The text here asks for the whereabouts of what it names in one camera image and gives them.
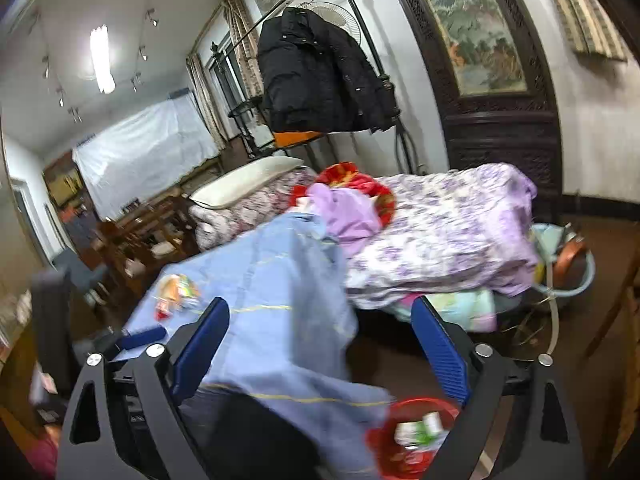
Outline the orange snack wrapper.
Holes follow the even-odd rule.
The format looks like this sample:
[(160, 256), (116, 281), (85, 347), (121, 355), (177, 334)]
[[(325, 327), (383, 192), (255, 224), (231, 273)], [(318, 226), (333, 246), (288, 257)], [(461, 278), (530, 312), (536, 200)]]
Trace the orange snack wrapper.
[(168, 313), (172, 310), (195, 308), (201, 295), (194, 281), (184, 274), (167, 274), (157, 285), (156, 306)]

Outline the red plastic trash basket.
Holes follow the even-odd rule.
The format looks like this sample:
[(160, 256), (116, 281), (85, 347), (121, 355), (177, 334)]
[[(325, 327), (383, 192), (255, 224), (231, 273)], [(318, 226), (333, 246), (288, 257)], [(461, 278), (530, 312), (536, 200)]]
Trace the red plastic trash basket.
[(411, 398), (394, 403), (383, 425), (367, 432), (383, 479), (420, 479), (459, 415), (449, 401)]

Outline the floral folded quilt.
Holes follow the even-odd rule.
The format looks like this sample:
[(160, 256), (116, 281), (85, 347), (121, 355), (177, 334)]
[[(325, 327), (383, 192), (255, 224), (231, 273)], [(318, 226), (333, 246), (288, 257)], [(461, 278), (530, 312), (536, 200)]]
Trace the floral folded quilt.
[(290, 206), (296, 185), (307, 186), (317, 175), (307, 167), (296, 168), (251, 192), (230, 207), (210, 209), (192, 205), (189, 214), (195, 222), (195, 239), (201, 252), (232, 242), (245, 232), (283, 214)]

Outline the light blue bed blanket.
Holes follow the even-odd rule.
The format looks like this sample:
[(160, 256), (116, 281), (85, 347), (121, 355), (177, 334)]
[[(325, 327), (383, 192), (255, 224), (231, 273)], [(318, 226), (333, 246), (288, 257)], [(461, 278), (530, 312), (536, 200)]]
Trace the light blue bed blanket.
[(196, 321), (215, 298), (230, 324), (198, 391), (180, 414), (216, 477), (374, 479), (367, 432), (390, 394), (350, 379), (346, 351), (358, 324), (346, 260), (313, 214), (289, 212), (231, 243), (171, 264), (134, 309), (127, 330), (157, 322), (173, 278), (196, 289), (170, 312), (168, 333)]

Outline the pastel tie-dye blanket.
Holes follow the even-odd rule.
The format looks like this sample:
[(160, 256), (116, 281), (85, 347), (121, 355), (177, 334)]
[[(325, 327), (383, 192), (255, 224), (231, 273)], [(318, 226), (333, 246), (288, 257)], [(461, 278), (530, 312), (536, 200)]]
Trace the pastel tie-dye blanket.
[(425, 298), (440, 317), (469, 333), (491, 333), (497, 329), (494, 295), (487, 288), (468, 292), (426, 294)]

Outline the cream pillow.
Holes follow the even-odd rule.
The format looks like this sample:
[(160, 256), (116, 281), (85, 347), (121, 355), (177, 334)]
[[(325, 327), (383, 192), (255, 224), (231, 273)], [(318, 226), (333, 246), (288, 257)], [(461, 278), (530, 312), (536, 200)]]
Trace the cream pillow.
[(301, 159), (290, 156), (256, 159), (201, 186), (190, 195), (190, 200), (202, 207), (229, 208), (269, 182), (303, 166)]

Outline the light blue plastic basin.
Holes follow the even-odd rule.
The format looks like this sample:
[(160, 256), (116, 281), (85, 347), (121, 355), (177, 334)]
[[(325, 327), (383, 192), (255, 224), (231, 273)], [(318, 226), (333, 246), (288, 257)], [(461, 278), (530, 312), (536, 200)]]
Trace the light blue plastic basin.
[(532, 289), (556, 298), (577, 297), (596, 277), (596, 262), (582, 230), (573, 223), (534, 223), (529, 231), (538, 257)]

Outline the lilac cloth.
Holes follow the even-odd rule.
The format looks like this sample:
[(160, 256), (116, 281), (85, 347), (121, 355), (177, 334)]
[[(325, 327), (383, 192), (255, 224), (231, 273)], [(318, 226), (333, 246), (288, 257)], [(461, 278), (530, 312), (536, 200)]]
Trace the lilac cloth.
[(361, 252), (383, 229), (373, 198), (353, 188), (315, 183), (296, 198), (295, 208), (320, 217), (346, 258)]

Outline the purple floral duvet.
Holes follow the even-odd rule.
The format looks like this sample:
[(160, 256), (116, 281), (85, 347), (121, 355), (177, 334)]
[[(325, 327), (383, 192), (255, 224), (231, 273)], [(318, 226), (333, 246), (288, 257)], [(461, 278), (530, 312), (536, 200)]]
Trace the purple floral duvet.
[(347, 263), (345, 288), (355, 307), (384, 309), (412, 294), (481, 288), (516, 296), (533, 285), (537, 188), (521, 170), (499, 162), (380, 181), (396, 209)]

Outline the orange box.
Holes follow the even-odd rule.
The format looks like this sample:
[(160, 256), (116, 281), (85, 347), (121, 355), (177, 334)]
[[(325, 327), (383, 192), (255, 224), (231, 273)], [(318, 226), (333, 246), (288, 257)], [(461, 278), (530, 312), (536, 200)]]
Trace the orange box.
[(318, 138), (322, 138), (321, 132), (315, 131), (294, 131), (294, 132), (274, 132), (274, 143), (278, 148), (294, 148), (298, 144), (304, 144)]

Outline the red patterned blanket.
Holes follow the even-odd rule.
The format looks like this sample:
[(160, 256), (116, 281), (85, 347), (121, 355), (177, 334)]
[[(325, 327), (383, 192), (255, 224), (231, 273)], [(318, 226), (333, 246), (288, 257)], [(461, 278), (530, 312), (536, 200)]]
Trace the red patterned blanket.
[(295, 208), (295, 200), (315, 183), (329, 185), (330, 188), (353, 188), (373, 198), (374, 206), (382, 222), (383, 229), (390, 224), (396, 210), (394, 193), (380, 180), (361, 172), (354, 162), (339, 162), (329, 166), (310, 185), (296, 185), (290, 197), (289, 211), (303, 212)]

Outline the ceiling light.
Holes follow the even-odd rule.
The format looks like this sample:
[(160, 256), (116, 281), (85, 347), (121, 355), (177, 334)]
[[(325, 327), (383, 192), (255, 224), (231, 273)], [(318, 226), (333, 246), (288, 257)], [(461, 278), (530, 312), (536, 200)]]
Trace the ceiling light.
[(101, 93), (111, 94), (115, 91), (116, 84), (111, 72), (110, 38), (106, 25), (91, 31), (89, 44), (93, 73), (99, 90)]

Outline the black puffer jacket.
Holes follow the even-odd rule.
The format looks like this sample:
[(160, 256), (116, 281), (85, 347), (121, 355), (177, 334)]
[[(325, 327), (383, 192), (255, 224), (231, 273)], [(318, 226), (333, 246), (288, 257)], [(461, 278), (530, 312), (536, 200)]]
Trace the black puffer jacket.
[(386, 131), (398, 115), (393, 90), (343, 29), (288, 6), (262, 24), (257, 49), (262, 107), (275, 132)]

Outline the framed landscape painting panel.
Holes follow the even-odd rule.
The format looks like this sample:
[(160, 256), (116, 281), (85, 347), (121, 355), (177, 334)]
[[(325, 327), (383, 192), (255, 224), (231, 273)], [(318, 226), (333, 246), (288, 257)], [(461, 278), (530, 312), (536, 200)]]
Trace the framed landscape painting panel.
[(540, 196), (560, 196), (558, 106), (524, 1), (399, 2), (430, 77), (450, 167), (507, 162)]

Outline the striped wall hanging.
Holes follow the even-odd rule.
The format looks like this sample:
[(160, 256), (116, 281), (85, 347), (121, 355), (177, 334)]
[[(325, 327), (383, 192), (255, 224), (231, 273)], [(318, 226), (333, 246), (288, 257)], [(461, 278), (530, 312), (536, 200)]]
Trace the striped wall hanging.
[(553, 0), (570, 48), (580, 55), (628, 61), (622, 35), (598, 0)]

